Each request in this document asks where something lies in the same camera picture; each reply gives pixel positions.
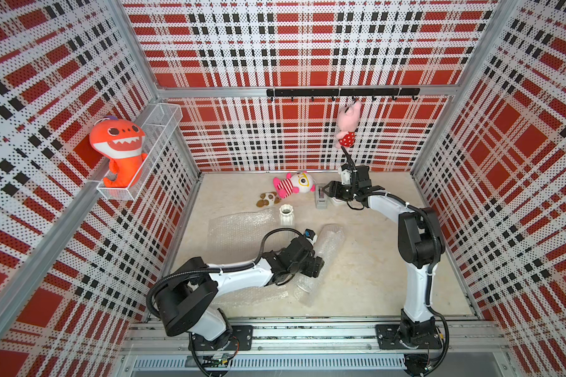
red and white plaid pattern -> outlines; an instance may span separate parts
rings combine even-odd
[[[363,102],[348,152],[375,171],[409,171],[446,98],[358,98]],[[342,97],[182,98],[180,127],[203,171],[337,169],[336,119]]]
[[[163,87],[457,83],[496,0],[124,0]]]
[[[102,156],[93,123],[148,102],[103,0],[0,1],[0,292]],[[170,145],[143,200],[99,200],[0,342],[0,376],[107,376],[192,180]]]
[[[527,376],[566,376],[566,1],[522,1],[416,172]]]

orange dinosaur plush toy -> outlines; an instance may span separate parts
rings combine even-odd
[[[136,124],[107,116],[95,123],[90,134],[92,148],[109,159],[109,170],[117,174],[116,180],[103,178],[106,187],[128,187],[136,171],[147,158],[142,152],[145,133]],[[139,171],[132,184],[141,176]]]

dinosaur teeth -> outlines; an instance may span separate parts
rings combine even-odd
[[[114,143],[117,143],[117,144],[121,144],[121,143],[128,143],[128,144],[130,144],[131,142],[138,141],[138,140],[139,140],[139,137],[138,137],[138,136],[133,136],[133,137],[131,137],[131,138],[115,139],[115,140],[113,140],[113,142],[114,142]]]

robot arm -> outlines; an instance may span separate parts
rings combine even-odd
[[[355,166],[346,149],[342,150],[347,163],[339,169],[341,182],[331,181],[323,192],[348,203],[356,200],[398,224],[398,251],[408,271],[398,336],[405,347],[417,348],[437,334],[434,314],[438,313],[431,308],[431,287],[444,244],[436,212],[411,206],[381,186],[373,186],[369,167]]]
[[[263,253],[268,236],[283,230],[299,236],[277,252]],[[230,341],[232,327],[222,310],[210,307],[212,300],[243,288],[283,285],[296,273],[318,277],[325,263],[314,254],[314,238],[316,235],[309,229],[302,234],[280,228],[264,236],[256,260],[218,265],[205,264],[201,257],[191,258],[149,290],[147,308],[161,319],[168,336],[189,331],[203,336],[212,349],[221,349]]]

stuffed animal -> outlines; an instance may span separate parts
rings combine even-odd
[[[349,148],[354,145],[354,132],[358,127],[362,105],[360,101],[355,101],[354,104],[345,107],[337,115],[337,126],[340,129],[340,132],[336,133],[337,149],[342,146]]]
[[[279,203],[280,201],[281,201],[281,198],[279,198],[277,196],[276,192],[274,192],[274,191],[264,192],[263,194],[260,194],[260,200],[258,200],[256,205],[260,208],[271,207],[271,206],[274,206],[275,204]]]
[[[281,199],[285,199],[289,195],[297,194],[298,192],[314,192],[315,189],[314,179],[305,171],[299,171],[295,174],[289,172],[284,180],[275,178],[273,179],[273,185]]]
[[[136,171],[147,158],[147,154],[142,152],[144,140],[143,130],[130,121],[109,116],[95,123],[90,134],[92,148],[109,159],[109,170],[118,175],[114,181],[104,177],[106,187],[128,187],[130,183],[136,183],[141,176]]]

